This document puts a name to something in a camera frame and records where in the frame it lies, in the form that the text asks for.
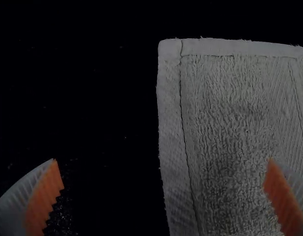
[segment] black surface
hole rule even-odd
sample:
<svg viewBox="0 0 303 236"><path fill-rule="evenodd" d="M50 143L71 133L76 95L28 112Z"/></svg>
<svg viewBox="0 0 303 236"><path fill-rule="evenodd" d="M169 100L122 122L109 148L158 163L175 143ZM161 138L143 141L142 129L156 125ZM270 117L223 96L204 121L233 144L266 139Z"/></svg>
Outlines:
<svg viewBox="0 0 303 236"><path fill-rule="evenodd" d="M0 6L0 196L55 158L66 189L46 235L169 235L158 159L159 41L303 46L303 35L210 24L199 32L169 18L141 26L140 18L100 17L104 11Z"/></svg>

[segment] towel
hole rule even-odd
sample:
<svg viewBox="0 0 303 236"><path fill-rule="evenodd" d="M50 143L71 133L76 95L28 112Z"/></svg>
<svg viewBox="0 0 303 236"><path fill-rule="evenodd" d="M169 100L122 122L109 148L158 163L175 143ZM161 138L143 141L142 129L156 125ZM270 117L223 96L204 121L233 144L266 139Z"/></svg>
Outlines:
<svg viewBox="0 0 303 236"><path fill-rule="evenodd" d="M156 90L170 235L283 235L262 183L270 157L303 177L303 47L164 40Z"/></svg>

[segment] folded towel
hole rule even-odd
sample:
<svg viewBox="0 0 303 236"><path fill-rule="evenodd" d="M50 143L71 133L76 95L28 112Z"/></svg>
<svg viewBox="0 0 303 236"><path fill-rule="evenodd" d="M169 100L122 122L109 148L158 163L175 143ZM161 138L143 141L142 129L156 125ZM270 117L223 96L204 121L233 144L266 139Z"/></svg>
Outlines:
<svg viewBox="0 0 303 236"><path fill-rule="evenodd" d="M283 235L262 183L271 156L303 177L303 47L206 38L158 50L170 234Z"/></svg>

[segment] orange gripper pad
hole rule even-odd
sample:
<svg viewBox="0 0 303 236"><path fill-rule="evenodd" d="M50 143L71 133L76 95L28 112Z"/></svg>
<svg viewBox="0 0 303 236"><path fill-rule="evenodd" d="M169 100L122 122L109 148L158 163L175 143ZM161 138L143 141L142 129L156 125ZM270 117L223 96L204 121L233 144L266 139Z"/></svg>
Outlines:
<svg viewBox="0 0 303 236"><path fill-rule="evenodd" d="M298 236L303 231L303 212L281 169L269 159L264 180L264 191L286 236Z"/></svg>
<svg viewBox="0 0 303 236"><path fill-rule="evenodd" d="M53 211L56 197L64 189L59 166L56 160L52 162L45 174L41 177L32 197L30 198L24 225L29 236L43 236L43 229L47 227L46 220Z"/></svg>

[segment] black background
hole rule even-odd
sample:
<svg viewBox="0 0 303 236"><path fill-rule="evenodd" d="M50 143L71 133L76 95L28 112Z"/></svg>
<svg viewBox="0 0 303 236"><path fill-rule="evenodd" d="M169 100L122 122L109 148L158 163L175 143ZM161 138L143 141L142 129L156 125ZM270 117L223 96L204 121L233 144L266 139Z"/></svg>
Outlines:
<svg viewBox="0 0 303 236"><path fill-rule="evenodd" d="M65 190L46 235L169 235L158 159L157 47L215 37L303 46L303 33L103 7L0 5L0 196L50 158Z"/></svg>

